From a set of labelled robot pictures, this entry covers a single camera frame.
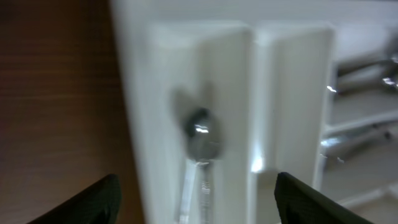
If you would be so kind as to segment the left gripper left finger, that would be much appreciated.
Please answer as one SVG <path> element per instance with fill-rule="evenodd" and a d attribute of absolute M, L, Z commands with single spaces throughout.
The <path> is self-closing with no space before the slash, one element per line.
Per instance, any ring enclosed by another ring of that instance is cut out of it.
<path fill-rule="evenodd" d="M 116 174 L 108 174 L 29 224 L 115 224 L 121 204 Z"/>

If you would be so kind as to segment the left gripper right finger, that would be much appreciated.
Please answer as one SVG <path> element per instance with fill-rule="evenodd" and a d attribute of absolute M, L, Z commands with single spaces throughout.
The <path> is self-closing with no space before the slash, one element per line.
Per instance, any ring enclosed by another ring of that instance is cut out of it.
<path fill-rule="evenodd" d="M 277 174 L 274 197 L 282 224 L 372 224 L 288 172 Z"/>

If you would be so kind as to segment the metal fork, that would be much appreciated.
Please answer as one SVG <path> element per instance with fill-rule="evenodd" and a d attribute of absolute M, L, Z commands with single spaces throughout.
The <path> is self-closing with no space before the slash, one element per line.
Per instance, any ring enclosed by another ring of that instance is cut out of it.
<path fill-rule="evenodd" d="M 362 146 L 379 144 L 394 138 L 397 138 L 397 121 L 353 128 L 323 138 L 320 142 L 323 148 L 321 155 L 326 158 L 343 159 L 344 155 Z"/>

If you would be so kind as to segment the small teaspoon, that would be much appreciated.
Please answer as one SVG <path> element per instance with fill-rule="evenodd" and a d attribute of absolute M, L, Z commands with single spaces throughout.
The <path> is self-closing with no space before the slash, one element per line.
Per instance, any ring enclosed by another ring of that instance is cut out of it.
<path fill-rule="evenodd" d="M 219 125 L 209 109 L 199 108 L 187 119 L 183 130 L 187 136 L 186 160 L 195 161 L 197 172 L 200 173 L 200 223 L 213 223 L 212 168 L 222 154 Z"/>
<path fill-rule="evenodd" d="M 185 161 L 185 171 L 183 174 L 182 192 L 178 206 L 177 223 L 188 224 L 190 217 L 190 207 L 192 204 L 193 189 L 197 174 L 197 163 L 191 159 Z"/>

